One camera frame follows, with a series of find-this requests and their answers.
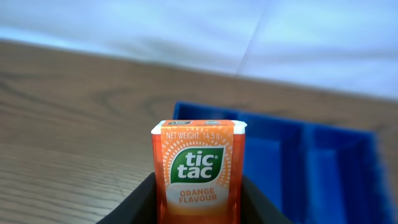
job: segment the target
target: white lid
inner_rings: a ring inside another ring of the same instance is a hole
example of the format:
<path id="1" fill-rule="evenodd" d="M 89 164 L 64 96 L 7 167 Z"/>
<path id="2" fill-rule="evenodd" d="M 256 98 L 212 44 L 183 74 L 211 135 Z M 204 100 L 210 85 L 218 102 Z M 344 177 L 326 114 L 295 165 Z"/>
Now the white lid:
<path id="1" fill-rule="evenodd" d="M 150 133 L 152 134 L 161 134 L 162 131 L 162 125 L 166 121 L 161 121 L 157 126 L 155 126 Z M 232 120 L 232 122 L 235 124 L 234 126 L 234 134 L 244 134 L 244 129 L 247 126 L 247 124 L 243 121 L 235 121 Z"/>

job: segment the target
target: wooden table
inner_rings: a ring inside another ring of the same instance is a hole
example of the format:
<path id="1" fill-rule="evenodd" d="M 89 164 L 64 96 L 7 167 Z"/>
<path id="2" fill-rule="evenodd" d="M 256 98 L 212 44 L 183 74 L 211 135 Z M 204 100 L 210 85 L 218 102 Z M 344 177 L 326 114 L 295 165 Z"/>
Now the wooden table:
<path id="1" fill-rule="evenodd" d="M 101 219 L 153 171 L 177 100 L 373 130 L 398 202 L 397 103 L 1 43 L 0 223 Z"/>

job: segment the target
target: blue container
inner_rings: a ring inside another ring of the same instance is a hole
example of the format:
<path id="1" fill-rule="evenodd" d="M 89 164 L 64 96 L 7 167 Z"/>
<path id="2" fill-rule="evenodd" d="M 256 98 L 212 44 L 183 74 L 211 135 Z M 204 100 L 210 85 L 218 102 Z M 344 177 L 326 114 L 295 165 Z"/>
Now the blue container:
<path id="1" fill-rule="evenodd" d="M 173 119 L 245 121 L 243 172 L 294 223 L 394 223 L 371 133 L 186 102 Z"/>

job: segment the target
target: white fabric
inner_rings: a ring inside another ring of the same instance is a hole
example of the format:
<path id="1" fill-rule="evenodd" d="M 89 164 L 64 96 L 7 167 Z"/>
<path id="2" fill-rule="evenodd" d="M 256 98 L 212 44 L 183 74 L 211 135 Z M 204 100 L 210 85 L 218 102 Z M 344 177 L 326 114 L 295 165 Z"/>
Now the white fabric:
<path id="1" fill-rule="evenodd" d="M 398 99 L 396 0 L 2 0 L 0 34 Z"/>

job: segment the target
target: wood grain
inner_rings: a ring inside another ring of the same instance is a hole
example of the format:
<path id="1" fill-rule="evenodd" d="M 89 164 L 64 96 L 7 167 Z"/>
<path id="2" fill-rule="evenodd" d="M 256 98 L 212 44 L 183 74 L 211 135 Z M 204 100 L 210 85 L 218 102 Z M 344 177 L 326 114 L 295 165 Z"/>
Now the wood grain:
<path id="1" fill-rule="evenodd" d="M 397 103 L 1 43 L 0 223 L 101 219 L 153 171 L 177 100 L 373 130 L 398 201 Z"/>

